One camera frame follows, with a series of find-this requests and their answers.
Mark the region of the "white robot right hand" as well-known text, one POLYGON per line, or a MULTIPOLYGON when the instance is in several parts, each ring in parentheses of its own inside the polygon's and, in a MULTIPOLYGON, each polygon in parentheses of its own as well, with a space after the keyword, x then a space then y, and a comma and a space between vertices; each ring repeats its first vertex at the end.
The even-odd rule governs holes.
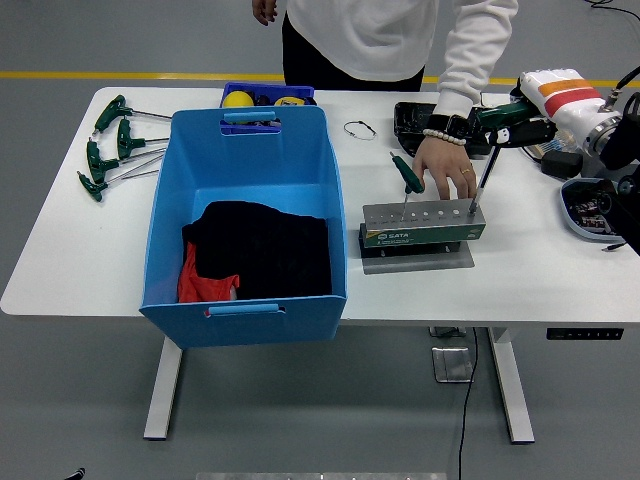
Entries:
POLYGON ((574 69, 522 73, 510 102, 481 111, 478 121, 484 129, 500 130, 537 117, 570 133, 581 149, 596 153, 621 123, 621 114, 574 69))

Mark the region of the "person's right hand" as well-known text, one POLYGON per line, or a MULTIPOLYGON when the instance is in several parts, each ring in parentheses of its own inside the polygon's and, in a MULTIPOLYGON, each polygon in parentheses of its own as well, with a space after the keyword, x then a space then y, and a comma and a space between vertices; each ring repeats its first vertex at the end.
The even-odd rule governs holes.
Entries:
POLYGON ((269 26, 278 17, 277 0, 253 0, 252 14, 261 25, 269 26))

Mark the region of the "person's left hand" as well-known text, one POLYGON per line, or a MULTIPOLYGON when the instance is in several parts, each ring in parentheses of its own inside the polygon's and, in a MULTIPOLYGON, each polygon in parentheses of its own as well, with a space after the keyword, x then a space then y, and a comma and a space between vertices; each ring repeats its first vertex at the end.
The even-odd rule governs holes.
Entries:
POLYGON ((449 182, 453 183, 458 199, 476 196, 476 173, 464 146, 425 136, 414 156, 412 170, 421 184, 425 172, 429 172, 440 200, 450 199, 449 182))

